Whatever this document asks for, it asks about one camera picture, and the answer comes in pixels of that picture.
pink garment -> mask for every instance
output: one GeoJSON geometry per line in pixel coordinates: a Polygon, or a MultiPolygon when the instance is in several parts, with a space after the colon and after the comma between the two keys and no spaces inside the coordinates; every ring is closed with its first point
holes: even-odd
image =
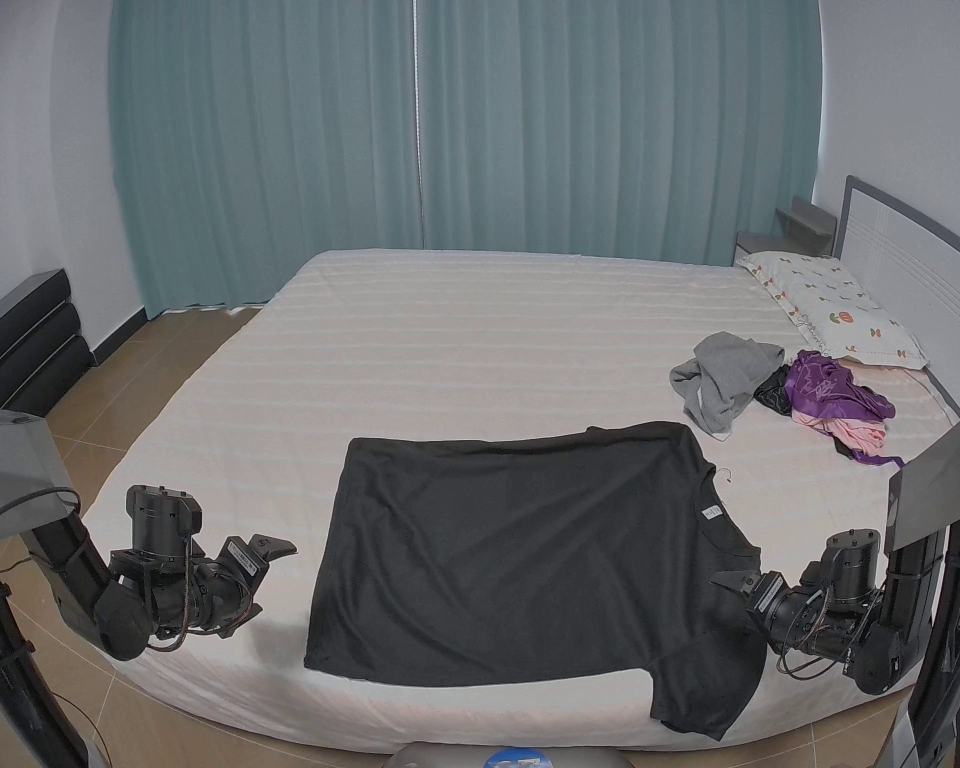
{"type": "Polygon", "coordinates": [[[797,424],[813,427],[825,435],[833,435],[847,448],[858,450],[867,456],[879,456],[887,439],[887,429],[882,421],[860,419],[816,419],[794,410],[791,418],[797,424]]]}

tiled floor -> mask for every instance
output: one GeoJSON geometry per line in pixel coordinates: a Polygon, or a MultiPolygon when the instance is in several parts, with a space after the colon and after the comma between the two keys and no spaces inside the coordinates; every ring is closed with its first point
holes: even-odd
{"type": "MultiPolygon", "coordinates": [[[[180,384],[254,312],[164,315],[88,372],[57,405],[48,422],[84,502],[96,497],[110,471],[180,384]]],[[[24,553],[20,539],[0,541],[0,568],[24,553]]],[[[36,646],[36,663],[47,683],[97,723],[114,768],[374,768],[384,761],[384,756],[289,744],[171,709],[126,682],[63,625],[34,564],[2,578],[12,588],[17,620],[36,646]]],[[[876,757],[899,699],[879,699],[754,744],[628,757],[639,768],[829,768],[835,763],[865,768],[876,757]]],[[[81,733],[92,735],[79,714],[65,709],[81,733]]],[[[36,765],[2,717],[0,764],[36,765]]]]}

shirt sleeve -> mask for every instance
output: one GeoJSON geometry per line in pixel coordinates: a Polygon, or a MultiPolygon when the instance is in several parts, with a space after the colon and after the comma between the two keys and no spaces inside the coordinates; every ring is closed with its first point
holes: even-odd
{"type": "Polygon", "coordinates": [[[766,642],[750,627],[702,635],[647,667],[654,679],[650,716],[673,731],[719,741],[753,698],[766,658],[766,642]]]}

white label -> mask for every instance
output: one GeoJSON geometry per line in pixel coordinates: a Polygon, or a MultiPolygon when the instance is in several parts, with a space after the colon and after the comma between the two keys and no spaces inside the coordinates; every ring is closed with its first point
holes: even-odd
{"type": "Polygon", "coordinates": [[[770,585],[770,588],[769,588],[769,589],[767,589],[767,593],[766,593],[765,595],[763,595],[763,599],[760,600],[760,602],[756,604],[756,609],[757,609],[758,611],[760,611],[761,613],[763,613],[763,612],[765,612],[768,608],[770,608],[770,603],[771,603],[771,601],[774,599],[774,595],[776,595],[777,592],[780,591],[780,586],[781,586],[782,584],[783,584],[783,577],[782,577],[782,576],[778,576],[776,579],[774,579],[774,583],[770,585]]]}
{"type": "Polygon", "coordinates": [[[227,552],[233,555],[234,560],[240,563],[240,565],[243,566],[243,569],[251,576],[256,576],[256,565],[253,564],[253,560],[247,557],[247,554],[240,547],[238,547],[232,541],[228,541],[227,552]]]}

round blue logo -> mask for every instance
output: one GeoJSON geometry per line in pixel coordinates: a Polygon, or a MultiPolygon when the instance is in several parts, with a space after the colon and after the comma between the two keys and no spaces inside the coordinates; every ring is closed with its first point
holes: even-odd
{"type": "Polygon", "coordinates": [[[553,763],[537,750],[509,749],[493,755],[483,768],[553,768],[553,763]]]}

